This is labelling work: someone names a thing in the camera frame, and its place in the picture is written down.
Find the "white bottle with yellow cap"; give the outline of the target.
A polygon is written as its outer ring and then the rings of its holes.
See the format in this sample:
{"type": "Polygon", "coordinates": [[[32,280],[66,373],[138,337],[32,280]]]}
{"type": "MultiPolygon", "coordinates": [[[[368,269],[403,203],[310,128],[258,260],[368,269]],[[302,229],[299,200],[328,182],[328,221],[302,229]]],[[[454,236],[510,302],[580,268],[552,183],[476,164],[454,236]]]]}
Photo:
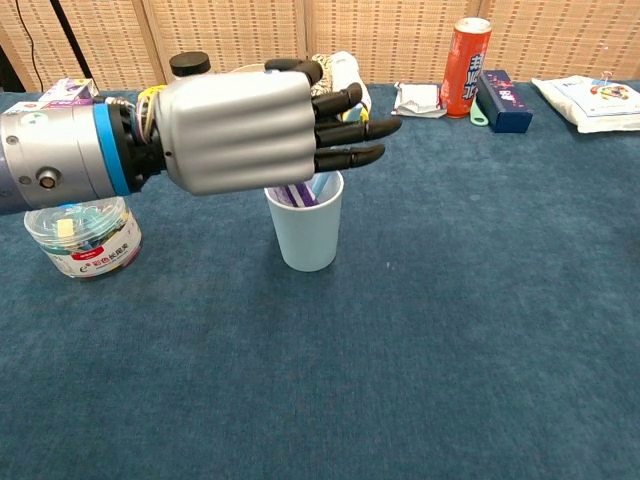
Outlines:
{"type": "Polygon", "coordinates": [[[343,121],[367,121],[372,107],[371,96],[360,76],[360,69],[357,59],[346,51],[335,52],[330,55],[332,91],[338,92],[346,89],[352,83],[357,83],[362,90],[360,102],[350,110],[341,114],[343,121]]]}

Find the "red drink can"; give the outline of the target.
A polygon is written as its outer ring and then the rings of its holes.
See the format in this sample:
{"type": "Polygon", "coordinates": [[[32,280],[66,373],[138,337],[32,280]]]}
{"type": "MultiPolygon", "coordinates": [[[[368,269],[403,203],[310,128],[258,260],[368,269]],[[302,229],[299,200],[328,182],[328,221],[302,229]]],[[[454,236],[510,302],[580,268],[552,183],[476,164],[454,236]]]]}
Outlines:
{"type": "Polygon", "coordinates": [[[469,114],[492,32],[491,23],[466,17],[454,26],[447,56],[440,101],[453,118],[469,114]]]}

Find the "white printed bag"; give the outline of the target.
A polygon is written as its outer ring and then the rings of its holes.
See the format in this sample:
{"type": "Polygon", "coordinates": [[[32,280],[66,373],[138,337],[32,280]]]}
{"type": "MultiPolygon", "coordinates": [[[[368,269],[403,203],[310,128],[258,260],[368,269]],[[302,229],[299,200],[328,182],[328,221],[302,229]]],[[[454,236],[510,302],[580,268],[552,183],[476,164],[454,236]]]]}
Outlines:
{"type": "Polygon", "coordinates": [[[581,134],[640,131],[640,91],[629,85],[580,75],[531,83],[581,134]]]}

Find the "white snack packet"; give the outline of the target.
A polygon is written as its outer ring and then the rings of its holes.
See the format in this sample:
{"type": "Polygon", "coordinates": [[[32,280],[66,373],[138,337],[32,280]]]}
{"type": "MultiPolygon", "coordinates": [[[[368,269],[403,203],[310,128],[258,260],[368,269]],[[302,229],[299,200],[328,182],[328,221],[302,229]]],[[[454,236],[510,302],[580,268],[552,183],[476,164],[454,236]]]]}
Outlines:
{"type": "Polygon", "coordinates": [[[437,84],[396,82],[396,99],[391,113],[397,116],[437,119],[446,114],[437,84]]]}

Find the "small white purple carton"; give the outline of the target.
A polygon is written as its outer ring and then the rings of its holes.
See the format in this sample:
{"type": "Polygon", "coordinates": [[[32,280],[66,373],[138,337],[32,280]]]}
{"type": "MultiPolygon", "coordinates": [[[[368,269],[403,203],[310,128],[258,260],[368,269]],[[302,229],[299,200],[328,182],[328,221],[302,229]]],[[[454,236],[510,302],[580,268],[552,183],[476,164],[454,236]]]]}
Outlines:
{"type": "Polygon", "coordinates": [[[40,97],[40,101],[76,101],[91,100],[99,95],[93,79],[63,78],[53,84],[40,97]]]}

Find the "white paper cup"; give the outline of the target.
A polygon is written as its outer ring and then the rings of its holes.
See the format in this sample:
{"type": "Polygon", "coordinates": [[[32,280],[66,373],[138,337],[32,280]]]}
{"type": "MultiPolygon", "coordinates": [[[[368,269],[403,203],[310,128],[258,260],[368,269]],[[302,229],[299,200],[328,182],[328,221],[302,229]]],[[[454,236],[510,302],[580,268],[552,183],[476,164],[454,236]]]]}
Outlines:
{"type": "Polygon", "coordinates": [[[264,190],[282,258],[295,270],[319,271],[335,259],[344,179],[332,173],[317,199],[319,204],[313,207],[291,207],[279,201],[277,187],[264,190]]]}

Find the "dark blue box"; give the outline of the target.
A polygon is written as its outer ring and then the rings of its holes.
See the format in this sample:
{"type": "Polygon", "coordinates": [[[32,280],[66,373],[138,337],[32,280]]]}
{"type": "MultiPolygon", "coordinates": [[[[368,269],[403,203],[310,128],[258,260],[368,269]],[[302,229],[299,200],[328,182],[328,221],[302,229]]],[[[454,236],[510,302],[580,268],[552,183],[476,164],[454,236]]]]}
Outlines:
{"type": "Polygon", "coordinates": [[[532,111],[504,70],[483,70],[477,82],[477,104],[495,133],[526,133],[532,111]]]}

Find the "blue table cloth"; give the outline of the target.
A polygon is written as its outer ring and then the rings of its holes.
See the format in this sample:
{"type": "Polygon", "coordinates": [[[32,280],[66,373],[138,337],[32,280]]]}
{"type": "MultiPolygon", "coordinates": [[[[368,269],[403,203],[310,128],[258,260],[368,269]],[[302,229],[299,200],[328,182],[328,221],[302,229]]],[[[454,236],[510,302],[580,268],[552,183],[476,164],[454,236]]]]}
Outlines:
{"type": "Polygon", "coordinates": [[[92,281],[0,217],[0,480],[640,480],[640,132],[407,119],[334,262],[260,191],[128,202],[92,281]]]}

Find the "purple white toothpaste tube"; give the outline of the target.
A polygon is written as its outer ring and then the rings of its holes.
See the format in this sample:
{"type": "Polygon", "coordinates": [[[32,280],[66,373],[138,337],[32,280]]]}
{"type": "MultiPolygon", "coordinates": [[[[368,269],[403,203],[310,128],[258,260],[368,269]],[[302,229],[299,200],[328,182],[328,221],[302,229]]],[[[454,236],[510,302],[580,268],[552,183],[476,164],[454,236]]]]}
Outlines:
{"type": "Polygon", "coordinates": [[[279,201],[295,208],[313,207],[319,204],[316,195],[306,183],[277,187],[279,201]]]}

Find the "light blue toothbrush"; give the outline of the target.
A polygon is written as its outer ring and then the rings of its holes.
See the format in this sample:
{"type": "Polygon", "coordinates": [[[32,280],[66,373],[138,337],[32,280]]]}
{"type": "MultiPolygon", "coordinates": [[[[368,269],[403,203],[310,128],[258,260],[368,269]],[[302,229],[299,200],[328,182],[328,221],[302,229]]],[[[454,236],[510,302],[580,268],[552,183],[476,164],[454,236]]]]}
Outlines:
{"type": "Polygon", "coordinates": [[[332,176],[332,172],[321,172],[314,175],[310,183],[310,191],[315,199],[318,199],[322,195],[322,192],[332,176]]]}

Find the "bamboo folding screen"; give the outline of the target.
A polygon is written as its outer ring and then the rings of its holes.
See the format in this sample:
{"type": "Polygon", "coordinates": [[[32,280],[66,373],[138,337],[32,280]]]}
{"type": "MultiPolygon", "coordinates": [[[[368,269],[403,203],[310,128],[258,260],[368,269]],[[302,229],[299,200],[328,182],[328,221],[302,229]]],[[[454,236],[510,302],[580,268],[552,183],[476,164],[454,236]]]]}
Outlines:
{"type": "MultiPolygon", "coordinates": [[[[515,80],[640,80],[640,0],[60,0],[101,89],[165,81],[169,59],[216,71],[347,51],[370,83],[443,78],[456,21],[489,20],[485,64],[515,80]]],[[[0,0],[0,50],[23,87],[83,78],[49,0],[0,0]]]]}

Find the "clear round container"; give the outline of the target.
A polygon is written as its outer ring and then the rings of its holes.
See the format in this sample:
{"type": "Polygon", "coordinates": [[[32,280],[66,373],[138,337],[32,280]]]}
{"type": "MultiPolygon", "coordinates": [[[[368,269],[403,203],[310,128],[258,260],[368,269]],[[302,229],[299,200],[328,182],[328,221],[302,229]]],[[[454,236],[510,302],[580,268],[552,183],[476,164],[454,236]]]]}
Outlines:
{"type": "Polygon", "coordinates": [[[56,268],[71,278],[124,268],[142,246],[139,224],[122,197],[29,211],[23,223],[56,268]]]}

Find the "glass jar with black lid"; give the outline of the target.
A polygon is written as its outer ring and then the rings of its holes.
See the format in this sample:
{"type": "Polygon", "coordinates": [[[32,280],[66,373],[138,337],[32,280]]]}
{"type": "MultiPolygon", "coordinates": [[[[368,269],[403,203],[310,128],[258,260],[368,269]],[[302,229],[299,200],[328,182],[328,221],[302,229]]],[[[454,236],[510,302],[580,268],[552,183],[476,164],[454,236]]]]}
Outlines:
{"type": "Polygon", "coordinates": [[[203,51],[186,51],[173,55],[169,59],[169,66],[175,78],[204,74],[211,70],[209,56],[203,51]]]}

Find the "white blue carton box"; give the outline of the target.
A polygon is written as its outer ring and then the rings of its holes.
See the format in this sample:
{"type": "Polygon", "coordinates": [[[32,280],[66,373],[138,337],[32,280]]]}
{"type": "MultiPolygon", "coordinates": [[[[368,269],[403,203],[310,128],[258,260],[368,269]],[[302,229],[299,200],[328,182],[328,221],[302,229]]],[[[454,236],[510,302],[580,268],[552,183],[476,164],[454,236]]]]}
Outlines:
{"type": "Polygon", "coordinates": [[[19,101],[0,114],[0,118],[17,118],[27,124],[46,123],[49,120],[46,106],[43,101],[19,101]]]}

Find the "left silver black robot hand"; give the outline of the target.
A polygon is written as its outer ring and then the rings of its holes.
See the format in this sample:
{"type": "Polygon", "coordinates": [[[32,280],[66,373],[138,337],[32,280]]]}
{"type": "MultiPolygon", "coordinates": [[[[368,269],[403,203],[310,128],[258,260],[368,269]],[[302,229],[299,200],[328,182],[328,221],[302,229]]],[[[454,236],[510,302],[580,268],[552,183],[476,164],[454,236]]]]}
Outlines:
{"type": "Polygon", "coordinates": [[[193,195],[303,183],[318,173],[369,165],[398,118],[345,122],[362,98],[357,83],[315,96],[312,60],[275,59],[261,72],[177,80],[154,101],[155,130],[172,182],[193,195]]]}

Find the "black tripod stand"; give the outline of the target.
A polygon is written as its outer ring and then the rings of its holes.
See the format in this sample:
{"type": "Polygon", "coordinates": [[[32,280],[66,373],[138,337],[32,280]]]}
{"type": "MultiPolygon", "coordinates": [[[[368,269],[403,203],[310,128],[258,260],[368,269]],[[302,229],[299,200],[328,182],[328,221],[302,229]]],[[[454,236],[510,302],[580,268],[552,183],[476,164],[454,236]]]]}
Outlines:
{"type": "Polygon", "coordinates": [[[56,18],[62,28],[64,35],[69,43],[69,46],[74,54],[74,57],[84,75],[85,78],[93,79],[94,76],[91,72],[91,69],[87,63],[87,60],[81,50],[81,47],[78,43],[78,40],[74,34],[73,28],[66,16],[64,8],[60,2],[60,0],[49,0],[51,7],[56,15],[56,18]]]}

